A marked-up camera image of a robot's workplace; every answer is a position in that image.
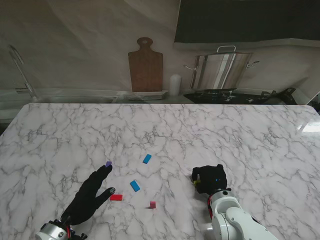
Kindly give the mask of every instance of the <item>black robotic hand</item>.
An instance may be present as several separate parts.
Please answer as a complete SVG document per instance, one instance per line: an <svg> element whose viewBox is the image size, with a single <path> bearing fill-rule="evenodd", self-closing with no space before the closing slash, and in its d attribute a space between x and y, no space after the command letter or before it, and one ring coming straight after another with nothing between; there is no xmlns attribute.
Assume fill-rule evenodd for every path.
<svg viewBox="0 0 320 240"><path fill-rule="evenodd" d="M206 193L211 195L227 188L227 177L224 166L221 164L217 166L195 167L192 170L191 177L193 181L197 181L195 187L200 194Z"/></svg>
<svg viewBox="0 0 320 240"><path fill-rule="evenodd" d="M102 182L112 170L112 165L102 166L97 171L91 173L89 178L85 180L79 191L75 194L74 199L66 208L61 216L61 222L66 225L78 225L89 218L95 211L115 193L116 189L110 187L100 196L96 197L97 191Z"/></svg>

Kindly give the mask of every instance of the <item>stack of plates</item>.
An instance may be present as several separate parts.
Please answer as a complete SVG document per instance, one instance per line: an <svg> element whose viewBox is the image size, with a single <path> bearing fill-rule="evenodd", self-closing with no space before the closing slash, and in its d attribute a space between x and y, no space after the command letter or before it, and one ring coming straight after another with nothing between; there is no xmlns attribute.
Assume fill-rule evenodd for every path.
<svg viewBox="0 0 320 240"><path fill-rule="evenodd" d="M167 96L166 91L151 91L151 92L131 92L123 95L123 98L131 101L153 101L162 100Z"/></svg>

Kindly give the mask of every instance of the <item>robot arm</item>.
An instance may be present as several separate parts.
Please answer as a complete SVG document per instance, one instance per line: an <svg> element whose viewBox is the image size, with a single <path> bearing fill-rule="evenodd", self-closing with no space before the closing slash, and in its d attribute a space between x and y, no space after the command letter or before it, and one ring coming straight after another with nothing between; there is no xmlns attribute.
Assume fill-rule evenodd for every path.
<svg viewBox="0 0 320 240"><path fill-rule="evenodd" d="M242 209L231 191L219 191L209 201L216 240L278 240Z"/></svg>
<svg viewBox="0 0 320 240"><path fill-rule="evenodd" d="M110 187L96 197L103 180L106 179L111 170L112 165L103 165L97 171L94 171L83 182L74 199L63 212L61 220L56 219L45 223L36 233L36 240L85 240L87 235L84 233L81 236L76 235L70 225L78 225L87 221L115 193L115 188Z"/></svg>
<svg viewBox="0 0 320 240"><path fill-rule="evenodd" d="M230 188L226 189L221 164L195 167L191 178L198 193L210 195L208 210L216 240L278 240L242 209Z"/></svg>

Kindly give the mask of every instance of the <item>kitchen counter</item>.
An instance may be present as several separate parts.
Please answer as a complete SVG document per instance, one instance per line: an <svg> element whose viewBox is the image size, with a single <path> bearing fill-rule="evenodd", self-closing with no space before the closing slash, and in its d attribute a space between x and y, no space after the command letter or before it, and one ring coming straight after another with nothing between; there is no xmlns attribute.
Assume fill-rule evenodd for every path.
<svg viewBox="0 0 320 240"><path fill-rule="evenodd" d="M279 240L320 239L320 117L309 106L46 103L25 105L0 137L0 239L34 239L107 160L100 193L115 187L123 201L74 227L89 240L212 239L190 174L217 164Z"/></svg>

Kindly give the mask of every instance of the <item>faucet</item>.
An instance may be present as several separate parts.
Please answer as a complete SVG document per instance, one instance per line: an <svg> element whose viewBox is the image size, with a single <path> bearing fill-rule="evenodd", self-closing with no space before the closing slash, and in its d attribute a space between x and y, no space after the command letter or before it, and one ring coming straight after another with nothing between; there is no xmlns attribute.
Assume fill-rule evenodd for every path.
<svg viewBox="0 0 320 240"><path fill-rule="evenodd" d="M23 77L24 79L24 85L26 86L26 88L15 88L15 91L18 93L18 94L24 94L24 93L29 93L30 96L33 98L33 99L36 99L38 96L36 94L36 91L35 89L32 87L32 85L30 84L30 82L28 81L26 75L24 74L24 72L22 71L22 69L20 68L19 66L19 63L18 61L20 62L21 65L25 64L24 60L22 59L22 57L20 56L19 52L17 51L17 49L12 46L12 45L9 45L9 53L11 55L11 58L14 62L14 64L16 65L16 67L18 68L21 76Z"/></svg>

